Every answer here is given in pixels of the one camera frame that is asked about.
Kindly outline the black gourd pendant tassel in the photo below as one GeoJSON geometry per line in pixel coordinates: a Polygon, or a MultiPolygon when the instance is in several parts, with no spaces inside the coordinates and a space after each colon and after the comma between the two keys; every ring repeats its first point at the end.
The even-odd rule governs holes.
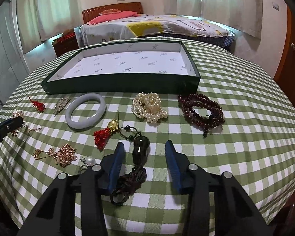
{"type": "Polygon", "coordinates": [[[111,203],[117,207],[121,207],[147,180],[144,165],[147,162],[150,147],[150,140],[135,127],[127,125],[119,128],[119,132],[122,137],[134,144],[132,152],[134,167],[128,174],[119,176],[117,185],[110,195],[111,203]]]}

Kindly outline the green white checkered tablecloth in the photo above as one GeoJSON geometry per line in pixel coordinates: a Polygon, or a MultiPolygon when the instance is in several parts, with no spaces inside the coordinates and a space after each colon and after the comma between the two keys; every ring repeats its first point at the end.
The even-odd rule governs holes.
{"type": "MultiPolygon", "coordinates": [[[[187,196],[176,195],[171,189],[165,159],[167,140],[205,171],[231,172],[266,222],[295,190],[295,108],[288,97],[259,65],[215,45],[189,40],[184,45],[201,76],[198,91],[222,107],[225,123],[203,137],[200,129],[185,121],[177,96],[162,94],[168,118],[152,126],[133,115],[133,94],[103,93],[107,110],[95,129],[119,117],[121,125],[136,127],[150,140],[147,180],[142,187],[122,207],[102,198],[109,235],[181,235],[187,196]]],[[[59,96],[47,95],[41,82],[67,58],[64,54],[30,73],[0,111],[0,122],[21,110],[30,127],[42,128],[7,136],[0,143],[0,197],[17,226],[60,172],[75,175],[81,165],[76,160],[61,168],[52,158],[35,160],[36,149],[59,149],[68,143],[78,157],[101,161],[121,141],[119,135],[113,135],[100,152],[93,129],[75,132],[63,113],[54,115],[59,96]],[[29,97],[44,103],[45,111],[39,113],[29,97]]]]}

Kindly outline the bed with patterned sheet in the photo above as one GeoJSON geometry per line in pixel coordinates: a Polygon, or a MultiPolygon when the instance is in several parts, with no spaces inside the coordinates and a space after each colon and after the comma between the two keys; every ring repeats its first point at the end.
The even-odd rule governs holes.
{"type": "Polygon", "coordinates": [[[141,15],[81,25],[78,43],[80,47],[86,47],[105,41],[152,36],[182,38],[228,47],[232,44],[235,33],[202,18],[141,15]]]}

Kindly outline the red tassel gold charm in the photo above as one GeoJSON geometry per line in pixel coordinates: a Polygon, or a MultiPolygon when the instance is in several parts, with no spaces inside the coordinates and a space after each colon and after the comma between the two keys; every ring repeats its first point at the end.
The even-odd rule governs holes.
{"type": "Polygon", "coordinates": [[[93,133],[95,146],[99,151],[103,151],[110,137],[119,132],[119,117],[108,122],[106,128],[93,133]]]}

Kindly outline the green white shallow box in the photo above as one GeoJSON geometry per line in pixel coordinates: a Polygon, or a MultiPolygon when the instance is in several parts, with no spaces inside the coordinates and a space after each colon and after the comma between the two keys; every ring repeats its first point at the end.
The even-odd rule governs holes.
{"type": "Polygon", "coordinates": [[[46,94],[195,94],[201,76],[181,41],[139,39],[73,52],[42,82],[46,94]]]}

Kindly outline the wooden headboard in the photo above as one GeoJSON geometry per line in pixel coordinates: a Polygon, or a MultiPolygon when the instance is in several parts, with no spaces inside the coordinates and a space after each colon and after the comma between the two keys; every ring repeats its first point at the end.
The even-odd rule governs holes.
{"type": "Polygon", "coordinates": [[[103,5],[98,7],[93,7],[91,9],[86,9],[82,11],[82,17],[84,24],[99,16],[102,12],[118,12],[118,11],[134,11],[138,14],[143,13],[143,7],[141,2],[126,2],[126,3],[116,3],[103,5]]]}

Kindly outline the rose gold leaf brooch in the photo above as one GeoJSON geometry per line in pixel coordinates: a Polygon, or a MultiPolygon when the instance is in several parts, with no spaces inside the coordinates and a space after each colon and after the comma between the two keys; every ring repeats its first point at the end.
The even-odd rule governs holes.
{"type": "Polygon", "coordinates": [[[52,147],[48,151],[42,151],[36,149],[33,153],[35,160],[46,159],[52,157],[55,164],[65,168],[70,165],[73,161],[76,161],[78,158],[76,156],[76,149],[70,144],[65,144],[58,151],[55,151],[52,147]]]}

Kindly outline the pale jade bangle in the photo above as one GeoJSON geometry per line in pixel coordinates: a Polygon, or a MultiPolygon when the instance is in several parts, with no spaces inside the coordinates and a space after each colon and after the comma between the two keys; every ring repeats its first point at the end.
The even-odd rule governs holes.
{"type": "Polygon", "coordinates": [[[72,129],[82,130],[94,127],[106,111],[104,97],[87,93],[76,98],[65,111],[65,121],[72,129]]]}

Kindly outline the right white curtain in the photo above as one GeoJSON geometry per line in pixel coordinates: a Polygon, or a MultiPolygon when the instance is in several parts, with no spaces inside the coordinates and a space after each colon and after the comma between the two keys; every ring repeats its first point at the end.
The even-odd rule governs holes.
{"type": "Polygon", "coordinates": [[[164,0],[164,12],[204,18],[261,38],[262,0],[164,0]]]}

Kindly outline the red items on nightstand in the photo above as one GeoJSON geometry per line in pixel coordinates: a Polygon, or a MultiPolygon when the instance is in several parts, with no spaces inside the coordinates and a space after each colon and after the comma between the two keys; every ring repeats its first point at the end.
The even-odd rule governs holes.
{"type": "Polygon", "coordinates": [[[56,40],[57,41],[60,41],[60,42],[64,42],[65,40],[71,38],[71,37],[74,37],[76,34],[75,34],[75,31],[74,31],[74,28],[71,28],[71,29],[67,29],[64,31],[64,33],[61,35],[61,37],[57,38],[56,40]]]}

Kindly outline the silver rhinestone brooch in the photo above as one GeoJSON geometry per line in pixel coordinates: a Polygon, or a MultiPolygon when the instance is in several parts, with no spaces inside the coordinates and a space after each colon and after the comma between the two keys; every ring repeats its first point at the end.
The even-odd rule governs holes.
{"type": "Polygon", "coordinates": [[[54,107],[54,115],[58,115],[66,107],[70,100],[71,99],[68,96],[60,98],[54,107]]]}

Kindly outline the pink pillow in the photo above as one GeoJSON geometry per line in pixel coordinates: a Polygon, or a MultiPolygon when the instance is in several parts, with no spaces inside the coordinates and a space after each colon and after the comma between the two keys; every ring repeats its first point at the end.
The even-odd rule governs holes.
{"type": "Polygon", "coordinates": [[[112,20],[118,20],[118,19],[124,19],[129,17],[139,17],[140,14],[134,11],[121,11],[119,13],[113,13],[113,14],[105,14],[101,16],[97,16],[96,18],[93,18],[92,20],[88,21],[87,25],[97,25],[99,23],[103,22],[109,22],[112,20]]]}

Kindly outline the white curtain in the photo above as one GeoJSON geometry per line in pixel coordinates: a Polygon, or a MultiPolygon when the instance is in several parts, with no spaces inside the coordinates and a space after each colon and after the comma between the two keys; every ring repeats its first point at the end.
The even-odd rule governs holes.
{"type": "Polygon", "coordinates": [[[261,38],[262,0],[164,0],[164,12],[204,18],[261,38]]]}
{"type": "Polygon", "coordinates": [[[16,0],[16,15],[24,54],[82,25],[80,0],[16,0]]]}

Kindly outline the dark wooden nightstand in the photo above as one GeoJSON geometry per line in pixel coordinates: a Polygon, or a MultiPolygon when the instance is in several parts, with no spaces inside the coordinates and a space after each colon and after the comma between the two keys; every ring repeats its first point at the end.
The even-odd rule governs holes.
{"type": "Polygon", "coordinates": [[[64,53],[76,50],[79,48],[77,37],[71,37],[64,42],[57,41],[56,39],[52,42],[55,54],[57,57],[62,56],[64,53]]]}

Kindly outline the small red knot charm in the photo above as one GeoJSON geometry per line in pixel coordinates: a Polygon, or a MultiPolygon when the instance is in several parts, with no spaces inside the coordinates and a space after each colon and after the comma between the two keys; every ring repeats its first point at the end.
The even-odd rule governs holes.
{"type": "Polygon", "coordinates": [[[32,98],[29,97],[29,100],[31,101],[32,105],[36,108],[36,110],[39,112],[39,113],[43,113],[46,109],[44,103],[42,102],[39,102],[37,100],[32,100],[32,98]]]}

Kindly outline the pearl flower gold brooch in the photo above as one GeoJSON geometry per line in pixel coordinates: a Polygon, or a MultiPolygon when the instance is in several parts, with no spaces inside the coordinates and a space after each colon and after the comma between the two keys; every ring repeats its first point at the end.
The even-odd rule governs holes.
{"type": "Polygon", "coordinates": [[[21,127],[13,130],[11,132],[11,136],[17,136],[20,133],[20,131],[23,131],[26,134],[30,134],[31,132],[38,132],[38,131],[41,131],[42,130],[41,127],[39,127],[39,128],[31,128],[28,125],[28,123],[24,120],[25,119],[25,114],[21,110],[15,110],[14,112],[12,112],[11,117],[12,118],[21,117],[22,120],[23,120],[23,124],[21,125],[21,127]]]}

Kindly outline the left white curtain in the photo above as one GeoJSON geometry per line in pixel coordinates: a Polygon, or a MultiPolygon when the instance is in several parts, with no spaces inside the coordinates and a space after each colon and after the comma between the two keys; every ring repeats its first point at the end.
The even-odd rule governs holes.
{"type": "Polygon", "coordinates": [[[16,0],[16,15],[24,54],[82,25],[80,0],[16,0]]]}

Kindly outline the wall light switch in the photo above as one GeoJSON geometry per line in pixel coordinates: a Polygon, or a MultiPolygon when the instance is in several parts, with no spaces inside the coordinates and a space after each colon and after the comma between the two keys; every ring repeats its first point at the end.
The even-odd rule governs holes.
{"type": "Polygon", "coordinates": [[[275,10],[279,10],[279,6],[278,6],[278,4],[277,3],[272,3],[272,7],[275,9],[275,10]]]}

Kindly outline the glass wardrobe sliding door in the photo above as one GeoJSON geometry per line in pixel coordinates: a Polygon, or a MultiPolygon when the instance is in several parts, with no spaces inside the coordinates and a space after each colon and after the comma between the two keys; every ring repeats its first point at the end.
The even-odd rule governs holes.
{"type": "Polygon", "coordinates": [[[17,48],[11,1],[0,6],[0,110],[29,74],[17,48]]]}

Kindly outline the red patterned pillow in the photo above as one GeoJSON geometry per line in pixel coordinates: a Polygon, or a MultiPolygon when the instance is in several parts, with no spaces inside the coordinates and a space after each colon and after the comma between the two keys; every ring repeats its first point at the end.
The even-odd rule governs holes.
{"type": "Polygon", "coordinates": [[[105,16],[105,15],[109,15],[109,14],[118,14],[120,12],[121,12],[121,10],[118,10],[118,9],[107,9],[107,10],[103,10],[102,12],[100,12],[99,16],[105,16]]]}

